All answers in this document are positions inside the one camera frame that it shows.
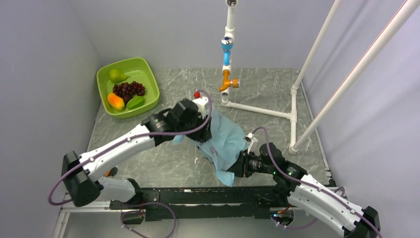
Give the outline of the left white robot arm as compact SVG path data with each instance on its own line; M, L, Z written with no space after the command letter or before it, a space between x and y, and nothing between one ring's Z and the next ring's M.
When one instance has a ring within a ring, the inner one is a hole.
M173 107L152 114L125 135L90 152L74 151L64 155L61 177L76 207L92 203L99 197L124 202L136 208L142 192L134 179L117 180L105 172L143 151L173 140L177 135L204 143L211 139L212 102L208 97L183 99Z

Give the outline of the blue printed plastic bag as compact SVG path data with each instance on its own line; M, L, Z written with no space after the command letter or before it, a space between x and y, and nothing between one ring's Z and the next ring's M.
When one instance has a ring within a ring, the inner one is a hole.
M234 184L235 175L228 169L237 162L241 151L248 148L242 128L217 110L213 110L210 119L211 139L204 143L192 139L190 144L199 148L214 167L217 179L225 186Z

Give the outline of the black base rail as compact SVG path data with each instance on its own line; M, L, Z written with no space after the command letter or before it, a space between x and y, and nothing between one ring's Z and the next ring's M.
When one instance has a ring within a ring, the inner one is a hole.
M269 219L271 214L284 210L287 199L274 193L273 186L143 188L139 204L125 204L113 199L110 210L139 210L145 220L161 221L172 215L177 219L253 217Z

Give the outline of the dark red fake grapes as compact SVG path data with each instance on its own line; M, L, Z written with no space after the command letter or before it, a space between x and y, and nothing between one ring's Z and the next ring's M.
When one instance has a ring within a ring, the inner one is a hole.
M121 97L124 103L127 104L134 96L144 96L146 89L143 84L133 81L131 83L123 82L121 84L115 84L112 92Z

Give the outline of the orange fake mango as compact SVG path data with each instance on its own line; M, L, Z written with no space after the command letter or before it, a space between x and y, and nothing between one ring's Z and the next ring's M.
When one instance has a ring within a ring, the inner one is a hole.
M107 101L117 111L122 111L125 108L124 100L115 93L109 93Z

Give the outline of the green fake fruit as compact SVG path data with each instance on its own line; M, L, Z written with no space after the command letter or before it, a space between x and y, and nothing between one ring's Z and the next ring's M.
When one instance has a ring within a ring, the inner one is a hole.
M145 99L143 96L135 96L127 102L126 108L129 110L133 110L133 109L143 106L144 103L145 103Z

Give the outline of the green fake pear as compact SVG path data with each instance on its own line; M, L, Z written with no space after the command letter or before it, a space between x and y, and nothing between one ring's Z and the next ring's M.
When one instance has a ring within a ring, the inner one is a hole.
M128 76L119 69L111 69L109 72L109 79L112 83L116 84L121 81L124 81L128 78Z

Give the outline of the green plastic tray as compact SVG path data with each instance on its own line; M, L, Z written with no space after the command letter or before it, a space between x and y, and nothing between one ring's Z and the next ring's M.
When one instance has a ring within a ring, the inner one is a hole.
M155 108L160 91L155 76L143 58L124 59L102 67L97 85L104 110L119 119Z

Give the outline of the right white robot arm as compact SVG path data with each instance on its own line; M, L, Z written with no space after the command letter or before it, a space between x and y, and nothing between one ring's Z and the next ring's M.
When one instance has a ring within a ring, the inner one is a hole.
M273 206L301 208L334 229L343 238L379 238L378 212L356 205L319 183L305 169L286 160L273 143L260 147L259 155L241 151L228 169L236 177L270 174L275 181L268 199Z

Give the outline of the orange black small object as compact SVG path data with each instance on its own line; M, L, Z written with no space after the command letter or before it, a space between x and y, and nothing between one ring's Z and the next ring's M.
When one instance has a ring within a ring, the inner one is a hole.
M105 174L104 174L104 177L113 177L113 176L115 176L116 174L117 174L117 172L118 172L118 168L117 167L113 167L112 169L110 169L109 171L107 171Z

